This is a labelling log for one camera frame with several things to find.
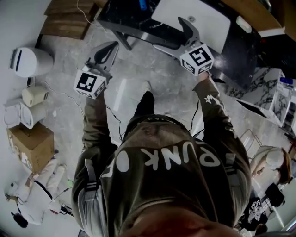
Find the black table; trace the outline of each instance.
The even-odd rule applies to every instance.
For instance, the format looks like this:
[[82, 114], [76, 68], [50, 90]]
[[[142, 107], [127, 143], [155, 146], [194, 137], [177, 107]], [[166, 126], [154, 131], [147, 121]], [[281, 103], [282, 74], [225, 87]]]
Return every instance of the black table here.
[[[243, 31], [235, 22], [238, 14], [222, 2], [202, 1], [231, 21], [222, 54], [210, 49], [215, 58], [214, 67], [210, 72], [217, 82], [246, 90], [255, 71], [260, 35], [254, 29], [250, 34]], [[186, 42], [183, 32], [151, 19], [159, 2], [160, 0], [146, 0], [147, 10], [142, 11], [138, 0], [109, 0], [102, 9], [98, 22], [112, 30], [127, 50], [131, 50], [126, 41], [128, 36], [152, 44], [178, 48]]]

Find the white appliance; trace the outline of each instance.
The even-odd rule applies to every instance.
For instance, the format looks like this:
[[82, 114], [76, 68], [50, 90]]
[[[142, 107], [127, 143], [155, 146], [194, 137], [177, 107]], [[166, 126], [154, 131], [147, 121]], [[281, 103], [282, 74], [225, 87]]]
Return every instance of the white appliance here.
[[28, 87], [23, 89], [22, 97], [24, 103], [31, 108], [32, 106], [39, 104], [47, 99], [48, 90], [41, 86]]
[[48, 73], [54, 64], [53, 58], [35, 48], [19, 48], [15, 53], [13, 70], [20, 77], [38, 76]]
[[199, 31], [200, 41], [222, 53], [230, 28], [230, 20], [199, 0], [161, 0], [152, 19], [183, 31], [178, 21], [182, 17]]
[[12, 128], [20, 123], [32, 129], [40, 120], [46, 117], [46, 107], [40, 103], [28, 108], [21, 99], [10, 100], [5, 105], [3, 117], [6, 128]]

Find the woman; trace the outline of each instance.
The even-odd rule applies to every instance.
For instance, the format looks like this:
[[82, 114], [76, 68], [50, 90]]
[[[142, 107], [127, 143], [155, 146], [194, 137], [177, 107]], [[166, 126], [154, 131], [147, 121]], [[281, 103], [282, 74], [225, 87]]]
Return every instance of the woman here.
[[258, 177], [265, 168], [279, 172], [279, 183], [286, 184], [291, 180], [291, 164], [288, 153], [279, 147], [260, 147], [253, 158], [250, 168], [252, 177]]

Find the white container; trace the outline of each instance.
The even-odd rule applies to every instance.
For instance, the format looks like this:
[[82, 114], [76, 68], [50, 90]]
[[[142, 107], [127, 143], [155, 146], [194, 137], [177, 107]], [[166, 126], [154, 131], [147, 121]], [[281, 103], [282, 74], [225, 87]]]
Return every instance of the white container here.
[[3, 121], [6, 128], [12, 128], [22, 123], [32, 129], [38, 121], [46, 117], [46, 107], [42, 103], [28, 108], [21, 99], [18, 99], [7, 102], [4, 107]]
[[17, 50], [13, 70], [20, 77], [32, 77], [48, 73], [53, 65], [54, 60], [47, 52], [23, 47]]
[[41, 86], [25, 88], [22, 91], [22, 97], [24, 103], [31, 108], [47, 99], [48, 90]]

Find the marble floor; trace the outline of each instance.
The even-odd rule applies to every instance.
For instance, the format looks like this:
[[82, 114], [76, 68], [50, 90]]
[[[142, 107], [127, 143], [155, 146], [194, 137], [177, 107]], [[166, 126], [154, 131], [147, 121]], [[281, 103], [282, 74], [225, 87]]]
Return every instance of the marble floor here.
[[[83, 116], [79, 106], [83, 108], [86, 99], [78, 96], [73, 90], [77, 68], [82, 67], [93, 47], [115, 40], [117, 39], [112, 32], [93, 25], [84, 40], [54, 36], [43, 36], [42, 38], [41, 49], [51, 53], [55, 58], [55, 63], [50, 73], [36, 78], [36, 84], [51, 88], [46, 101], [48, 115], [42, 123], [55, 133], [55, 148], [60, 152], [56, 157], [68, 167], [67, 176], [63, 178], [62, 187], [60, 187], [61, 191], [67, 186], [67, 179], [73, 179], [76, 163], [82, 150]], [[127, 123], [142, 97], [138, 88], [141, 88], [141, 83], [145, 80], [149, 80], [153, 88], [154, 112], [169, 113], [189, 129], [198, 101], [197, 95], [192, 91], [196, 79], [172, 58], [155, 50], [152, 45], [133, 38], [129, 38], [128, 41], [133, 50], [127, 51], [120, 44], [116, 61], [111, 69], [113, 78], [105, 91], [106, 104], [121, 120], [121, 133], [125, 132]], [[120, 87], [124, 87], [124, 90], [118, 104], [116, 98]], [[259, 137], [263, 145], [289, 148], [289, 142], [280, 128], [246, 110], [233, 98], [223, 94], [225, 88], [221, 85], [219, 87], [221, 98], [239, 137], [250, 129]], [[111, 138], [113, 142], [120, 144], [119, 122], [110, 111], [107, 111], [107, 114]], [[203, 122], [199, 108], [193, 121], [192, 134], [201, 129], [203, 129]], [[261, 185], [269, 183], [271, 177], [272, 175], [268, 175], [262, 178]], [[60, 198], [66, 204], [70, 204], [70, 192], [64, 193]]]

